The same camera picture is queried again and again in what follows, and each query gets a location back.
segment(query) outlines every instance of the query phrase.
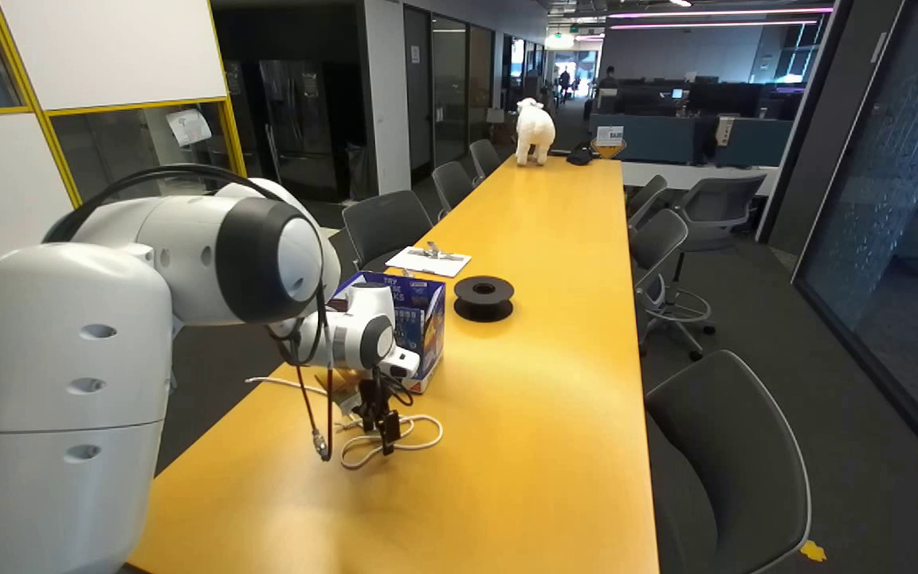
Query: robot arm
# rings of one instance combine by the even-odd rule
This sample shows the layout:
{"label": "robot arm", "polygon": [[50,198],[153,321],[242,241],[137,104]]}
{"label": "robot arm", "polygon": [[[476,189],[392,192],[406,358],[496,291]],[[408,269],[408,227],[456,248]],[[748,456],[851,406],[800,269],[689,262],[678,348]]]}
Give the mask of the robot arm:
{"label": "robot arm", "polygon": [[[271,181],[88,203],[0,257],[0,571],[119,571],[147,511],[174,333],[315,325],[342,273]],[[362,333],[342,358],[396,358],[379,318],[330,317]]]}
{"label": "robot arm", "polygon": [[396,345],[396,304],[390,288],[350,288],[347,309],[273,321],[271,333],[286,350],[286,365],[330,365],[342,371],[369,371],[392,378],[415,375],[422,358]]}

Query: black chair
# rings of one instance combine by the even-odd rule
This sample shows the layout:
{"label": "black chair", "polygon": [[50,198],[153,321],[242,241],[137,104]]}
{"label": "black chair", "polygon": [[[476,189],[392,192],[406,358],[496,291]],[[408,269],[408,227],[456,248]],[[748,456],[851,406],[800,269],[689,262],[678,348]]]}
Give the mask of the black chair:
{"label": "black chair", "polygon": [[476,168],[477,181],[486,181],[501,164],[501,155],[496,155],[490,140],[472,140],[469,143],[469,159],[472,159],[472,168]]}
{"label": "black chair", "polygon": [[[650,463],[664,571],[748,574],[792,559],[812,523],[809,473],[800,440],[753,368],[734,350],[709,353],[646,392]],[[696,490],[671,479],[659,444],[681,454],[696,473]],[[681,520],[681,497],[705,497],[712,507],[713,544],[691,535],[705,520]]]}
{"label": "black chair", "polygon": [[472,176],[467,172],[462,164],[441,164],[433,172],[433,192],[437,192],[437,206],[433,206],[433,216],[443,216],[451,214],[456,203],[467,201],[467,193],[476,189]]}
{"label": "black chair", "polygon": [[701,180],[689,192],[659,189],[639,206],[636,222],[645,222],[650,214],[664,206],[677,206],[689,222],[689,244],[681,248],[681,254],[727,248],[734,241],[734,228],[748,222],[753,198],[763,181],[766,176],[741,176],[741,180]]}
{"label": "black chair", "polygon": [[645,219],[631,235],[631,262],[639,269],[639,309],[645,317],[645,334],[657,325],[677,329],[689,341],[689,358],[699,359],[705,345],[689,333],[712,318],[712,304],[678,291],[666,281],[671,262],[684,248],[689,222],[678,211],[666,206]]}
{"label": "black chair", "polygon": [[640,227],[646,216],[657,214],[657,193],[666,192],[671,181],[664,176],[646,180],[645,189],[629,192],[626,214],[631,214],[631,227]]}
{"label": "black chair", "polygon": [[379,273],[387,262],[417,241],[433,219],[415,192],[392,192],[347,203],[342,227],[350,239],[357,272]]}

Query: wire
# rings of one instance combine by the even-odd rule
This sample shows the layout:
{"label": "wire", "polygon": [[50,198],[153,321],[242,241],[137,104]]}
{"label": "wire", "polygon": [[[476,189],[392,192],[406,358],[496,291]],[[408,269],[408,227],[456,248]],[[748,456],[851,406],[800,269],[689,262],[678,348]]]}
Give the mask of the wire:
{"label": "wire", "polygon": [[[246,383],[248,383],[248,386],[256,386],[256,383],[273,383],[273,386],[291,386],[291,390],[301,390],[301,386],[303,386],[303,378],[296,383],[296,378],[282,378],[282,375],[248,375]],[[433,448],[433,447],[445,437],[445,425],[443,425],[441,417],[433,417],[433,413],[401,413],[401,417],[399,417],[401,437],[408,437],[412,430],[417,430],[422,420],[428,420],[437,433],[428,437],[428,440],[417,440],[417,444],[396,440],[392,447],[396,447],[399,454]],[[362,425],[360,425],[357,413],[347,412],[342,430],[362,430]],[[379,459],[379,456],[387,456],[387,454],[382,454],[382,437],[379,437],[379,433],[362,433],[362,437],[354,437],[354,440],[347,440],[347,444],[342,447],[338,464],[347,470],[347,473],[357,473],[357,470],[369,464],[369,463]]]}
{"label": "wire", "polygon": [[207,166],[207,164],[191,164],[191,166],[153,166],[153,168],[139,168],[131,172],[124,180],[116,180],[112,184],[106,184],[100,193],[92,193],[88,201],[78,203],[70,214],[64,214],[43,241],[70,241],[78,235],[78,228],[106,203],[112,201],[119,192],[135,189],[135,184],[147,184],[147,181],[160,181],[160,180],[189,180],[189,181],[240,181],[246,189],[256,189],[262,198],[269,201],[282,201],[273,192],[262,189],[253,180],[242,180],[240,172],[230,172],[223,166]]}
{"label": "wire", "polygon": [[[445,425],[429,417],[429,413],[401,413],[399,420],[401,420],[401,437],[408,437],[417,426],[417,420],[428,420],[428,425],[437,426],[437,433],[429,440],[422,440],[422,444],[396,440],[392,447],[401,448],[401,454],[433,448],[445,437]],[[379,437],[357,437],[357,440],[347,440],[342,447],[338,463],[342,463],[342,470],[357,473],[357,470],[362,470],[362,464],[369,464],[372,459],[382,459],[382,456],[387,454],[382,454],[382,440]]]}

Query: wooden table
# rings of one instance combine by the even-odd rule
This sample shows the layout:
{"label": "wooden table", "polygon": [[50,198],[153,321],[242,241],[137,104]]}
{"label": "wooden table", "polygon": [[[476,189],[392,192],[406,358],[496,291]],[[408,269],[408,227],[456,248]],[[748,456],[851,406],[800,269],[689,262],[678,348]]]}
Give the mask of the wooden table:
{"label": "wooden table", "polygon": [[506,164],[429,241],[515,288],[505,321],[445,317],[415,406],[443,444],[347,473],[313,454],[301,392],[262,386],[153,481],[137,566],[657,571],[622,166]]}

